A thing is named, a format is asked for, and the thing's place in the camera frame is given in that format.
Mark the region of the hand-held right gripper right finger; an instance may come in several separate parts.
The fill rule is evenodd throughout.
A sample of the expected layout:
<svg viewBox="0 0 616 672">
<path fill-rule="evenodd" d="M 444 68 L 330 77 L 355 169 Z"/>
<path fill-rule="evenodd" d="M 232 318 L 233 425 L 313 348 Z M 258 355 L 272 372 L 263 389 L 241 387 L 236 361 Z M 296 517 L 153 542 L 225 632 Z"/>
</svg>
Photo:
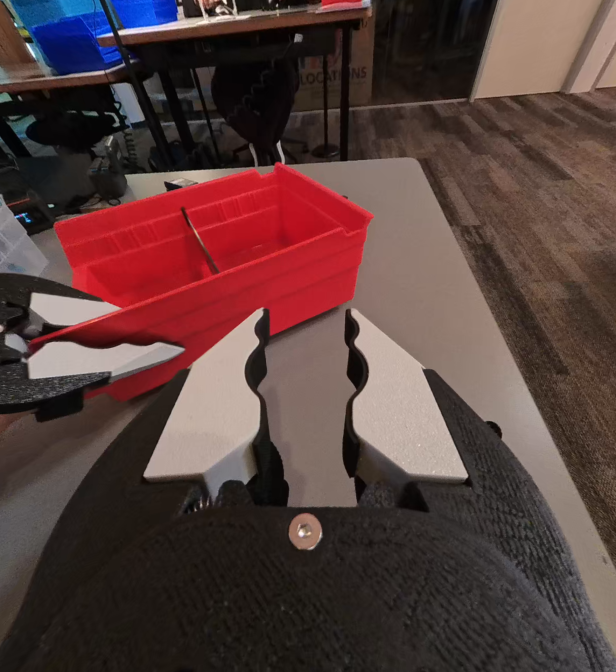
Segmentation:
<svg viewBox="0 0 616 672">
<path fill-rule="evenodd" d="M 403 493 L 411 484 L 469 483 L 431 388 L 430 370 L 359 310 L 345 314 L 347 377 L 343 462 L 356 498 L 380 483 Z"/>
</svg>

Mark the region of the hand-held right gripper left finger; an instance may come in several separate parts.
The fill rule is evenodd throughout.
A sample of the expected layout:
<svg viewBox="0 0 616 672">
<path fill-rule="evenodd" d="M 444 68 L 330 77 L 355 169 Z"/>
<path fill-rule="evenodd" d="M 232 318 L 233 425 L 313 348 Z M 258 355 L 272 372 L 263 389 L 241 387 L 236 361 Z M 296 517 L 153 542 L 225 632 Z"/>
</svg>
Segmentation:
<svg viewBox="0 0 616 672">
<path fill-rule="evenodd" d="M 235 482 L 256 505 L 287 505 L 285 470 L 259 391 L 269 338 L 270 312 L 259 308 L 190 366 L 146 481 L 195 483 L 200 500 L 211 504 L 225 483 Z"/>
</svg>

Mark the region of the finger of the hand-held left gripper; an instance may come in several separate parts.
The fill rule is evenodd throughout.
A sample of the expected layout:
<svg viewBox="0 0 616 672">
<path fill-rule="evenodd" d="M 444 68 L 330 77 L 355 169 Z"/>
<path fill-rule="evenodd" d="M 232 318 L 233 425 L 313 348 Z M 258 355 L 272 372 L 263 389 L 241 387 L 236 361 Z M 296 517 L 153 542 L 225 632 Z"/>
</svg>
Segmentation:
<svg viewBox="0 0 616 672">
<path fill-rule="evenodd" d="M 115 382 L 169 362 L 184 351 L 181 346 L 163 342 L 89 348 L 68 341 L 51 341 L 30 355 L 26 363 L 30 379 L 108 374 L 109 380 Z"/>
<path fill-rule="evenodd" d="M 119 310 L 119 307 L 92 298 L 32 293 L 28 304 L 26 337 L 38 337 L 51 331 L 97 319 Z"/>
</svg>

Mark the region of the red plastic bin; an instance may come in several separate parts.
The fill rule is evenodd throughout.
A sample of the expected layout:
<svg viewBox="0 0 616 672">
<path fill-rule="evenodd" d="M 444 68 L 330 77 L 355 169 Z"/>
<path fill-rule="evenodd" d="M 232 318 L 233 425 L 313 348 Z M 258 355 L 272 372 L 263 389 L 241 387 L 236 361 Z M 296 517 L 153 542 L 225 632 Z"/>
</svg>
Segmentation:
<svg viewBox="0 0 616 672">
<path fill-rule="evenodd" d="M 184 206 L 220 273 L 212 274 Z M 259 308 L 270 334 L 353 299 L 373 215 L 276 164 L 66 220 L 55 232 L 73 287 L 119 307 L 33 341 L 111 348 L 173 343 L 184 353 L 106 389 L 126 401 L 187 368 Z"/>
</svg>

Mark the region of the black device with display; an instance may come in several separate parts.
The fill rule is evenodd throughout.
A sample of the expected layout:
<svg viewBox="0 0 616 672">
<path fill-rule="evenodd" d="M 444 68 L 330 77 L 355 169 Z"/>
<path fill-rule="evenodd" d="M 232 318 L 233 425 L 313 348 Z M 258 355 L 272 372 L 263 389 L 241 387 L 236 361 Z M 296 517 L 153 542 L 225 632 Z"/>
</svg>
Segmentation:
<svg viewBox="0 0 616 672">
<path fill-rule="evenodd" d="M 35 192 L 28 191 L 19 196 L 9 197 L 6 205 L 30 237 L 48 231 L 54 226 L 52 208 Z"/>
</svg>

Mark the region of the black bin divider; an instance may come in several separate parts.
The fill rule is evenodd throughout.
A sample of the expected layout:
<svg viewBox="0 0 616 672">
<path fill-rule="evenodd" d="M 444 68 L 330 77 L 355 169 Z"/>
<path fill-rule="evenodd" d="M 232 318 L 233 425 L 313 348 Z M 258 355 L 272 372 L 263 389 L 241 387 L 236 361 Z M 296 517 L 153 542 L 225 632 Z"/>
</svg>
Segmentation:
<svg viewBox="0 0 616 672">
<path fill-rule="evenodd" d="M 220 273 L 220 270 L 219 270 L 217 264 L 215 263 L 215 260 L 213 259 L 213 257 L 212 257 L 212 255 L 211 255 L 210 251 L 208 250 L 208 248 L 207 248 L 206 245 L 204 244 L 204 241 L 203 241 L 201 235 L 199 234 L 199 232 L 197 231 L 197 229 L 196 229 L 195 225 L 193 224 L 191 218 L 189 217 L 186 208 L 185 208 L 184 206 L 181 206 L 181 207 L 180 207 L 180 211 L 181 211 L 181 213 L 182 213 L 182 215 L 183 215 L 183 218 L 184 218 L 184 220 L 185 220 L 185 222 L 186 222 L 188 228 L 189 228 L 189 229 L 192 231 L 192 233 L 194 234 L 195 239 L 196 239 L 196 241 L 197 241 L 197 243 L 198 243 L 198 246 L 201 248 L 201 250 L 202 250 L 202 252 L 203 252 L 203 255 L 204 255 L 204 258 L 205 258 L 206 263 L 207 263 L 207 265 L 208 265 L 208 268 L 211 270 L 211 273 L 212 273 L 212 274 L 219 274 L 219 273 Z"/>
</svg>

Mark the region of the black office chair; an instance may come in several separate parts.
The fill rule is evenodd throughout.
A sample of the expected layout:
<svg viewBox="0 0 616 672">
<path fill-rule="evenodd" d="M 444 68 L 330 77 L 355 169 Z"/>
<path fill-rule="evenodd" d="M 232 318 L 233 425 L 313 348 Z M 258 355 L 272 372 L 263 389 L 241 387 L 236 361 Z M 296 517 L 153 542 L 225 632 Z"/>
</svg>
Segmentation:
<svg viewBox="0 0 616 672">
<path fill-rule="evenodd" d="M 36 116 L 26 127 L 26 139 L 56 152 L 45 175 L 44 199 L 120 199 L 127 189 L 127 178 L 119 138 L 132 130 L 110 113 L 56 111 Z"/>
</svg>

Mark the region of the wooden desk with black legs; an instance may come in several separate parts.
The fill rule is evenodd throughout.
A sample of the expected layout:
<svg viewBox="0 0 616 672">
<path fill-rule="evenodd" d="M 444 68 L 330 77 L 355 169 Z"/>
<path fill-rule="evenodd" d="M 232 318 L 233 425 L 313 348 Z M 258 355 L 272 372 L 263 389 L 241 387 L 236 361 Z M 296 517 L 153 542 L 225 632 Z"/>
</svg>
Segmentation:
<svg viewBox="0 0 616 672">
<path fill-rule="evenodd" d="M 132 53 L 146 69 L 159 75 L 171 118 L 188 152 L 193 150 L 194 141 L 170 76 L 172 71 L 191 71 L 199 93 L 201 83 L 195 73 L 197 69 L 269 61 L 276 56 L 294 59 L 321 56 L 323 75 L 326 75 L 326 59 L 334 52 L 339 30 L 339 159 L 348 160 L 352 33 L 372 17 L 370 1 L 338 3 L 337 9 L 322 7 L 319 3 L 272 11 L 250 10 L 225 17 L 202 14 L 127 29 L 117 27 L 107 1 L 101 1 L 101 5 L 109 28 L 97 38 L 99 45 L 116 47 L 123 58 Z"/>
<path fill-rule="evenodd" d="M 0 164 L 10 162 L 9 153 L 18 158 L 31 156 L 7 122 L 12 116 L 91 112 L 98 116 L 112 115 L 117 121 L 115 130 L 127 129 L 112 86 L 130 81 L 122 64 L 68 75 L 55 74 L 42 63 L 0 66 Z"/>
</svg>

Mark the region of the black tripod pole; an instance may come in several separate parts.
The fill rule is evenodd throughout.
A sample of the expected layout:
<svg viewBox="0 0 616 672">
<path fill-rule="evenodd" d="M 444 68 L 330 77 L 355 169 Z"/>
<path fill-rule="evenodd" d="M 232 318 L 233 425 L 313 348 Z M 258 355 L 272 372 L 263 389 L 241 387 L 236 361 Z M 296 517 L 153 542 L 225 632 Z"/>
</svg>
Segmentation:
<svg viewBox="0 0 616 672">
<path fill-rule="evenodd" d="M 156 149 L 160 156 L 160 163 L 164 169 L 172 169 L 174 167 L 174 160 L 169 148 L 166 134 L 161 126 L 161 122 L 153 109 L 152 102 L 147 94 L 144 84 L 139 80 L 136 74 L 135 66 L 131 63 L 131 58 L 127 48 L 123 44 L 119 36 L 119 16 L 108 1 L 100 1 L 102 11 L 106 16 L 106 20 L 111 28 L 114 43 L 122 56 L 128 76 L 131 80 L 131 85 L 135 91 L 139 106 L 144 114 L 145 122 L 150 130 L 151 136 L 154 140 Z"/>
</svg>

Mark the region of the blue plastic bin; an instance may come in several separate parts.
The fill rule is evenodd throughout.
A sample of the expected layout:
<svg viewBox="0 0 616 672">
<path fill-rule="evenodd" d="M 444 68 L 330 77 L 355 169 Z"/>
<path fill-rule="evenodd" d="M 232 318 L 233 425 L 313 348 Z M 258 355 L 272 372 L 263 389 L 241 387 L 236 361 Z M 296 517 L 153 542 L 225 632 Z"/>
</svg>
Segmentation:
<svg viewBox="0 0 616 672">
<path fill-rule="evenodd" d="M 123 28 L 143 28 L 178 19 L 175 1 L 109 1 Z"/>
<path fill-rule="evenodd" d="M 101 46 L 111 33 L 103 11 L 82 13 L 42 23 L 30 33 L 46 63 L 59 75 L 103 71 L 123 63 L 116 46 Z"/>
</svg>

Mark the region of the black bag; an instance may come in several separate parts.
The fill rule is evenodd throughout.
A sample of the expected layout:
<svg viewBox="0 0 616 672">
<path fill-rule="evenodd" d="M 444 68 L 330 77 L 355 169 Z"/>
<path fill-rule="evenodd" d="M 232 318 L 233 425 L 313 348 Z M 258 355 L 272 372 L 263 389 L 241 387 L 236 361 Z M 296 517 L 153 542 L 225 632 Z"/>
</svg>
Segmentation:
<svg viewBox="0 0 616 672">
<path fill-rule="evenodd" d="M 220 64 L 211 80 L 216 110 L 257 156 L 276 156 L 299 87 L 299 61 L 289 57 Z"/>
</svg>

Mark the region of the printed cardboard box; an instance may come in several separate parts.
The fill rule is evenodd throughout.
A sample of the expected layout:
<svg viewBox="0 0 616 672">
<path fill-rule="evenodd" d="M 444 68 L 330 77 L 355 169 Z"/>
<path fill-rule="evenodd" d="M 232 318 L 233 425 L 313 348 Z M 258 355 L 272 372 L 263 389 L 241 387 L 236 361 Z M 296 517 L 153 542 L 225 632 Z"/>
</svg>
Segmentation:
<svg viewBox="0 0 616 672">
<path fill-rule="evenodd" d="M 372 65 L 375 37 L 375 19 L 363 21 L 359 29 L 352 31 L 350 50 L 349 104 L 363 106 L 371 103 Z M 342 32 L 335 33 L 335 52 L 328 56 L 328 107 L 340 107 Z M 320 56 L 299 59 L 300 86 L 295 97 L 296 112 L 311 112 L 323 109 L 323 68 Z"/>
</svg>

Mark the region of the dark glass door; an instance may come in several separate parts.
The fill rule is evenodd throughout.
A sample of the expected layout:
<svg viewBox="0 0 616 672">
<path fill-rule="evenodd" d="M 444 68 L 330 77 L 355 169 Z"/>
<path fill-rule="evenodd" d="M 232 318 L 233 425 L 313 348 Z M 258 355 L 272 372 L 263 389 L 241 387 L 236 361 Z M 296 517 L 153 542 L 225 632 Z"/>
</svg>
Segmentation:
<svg viewBox="0 0 616 672">
<path fill-rule="evenodd" d="M 376 1 L 371 105 L 468 99 L 497 1 Z"/>
</svg>

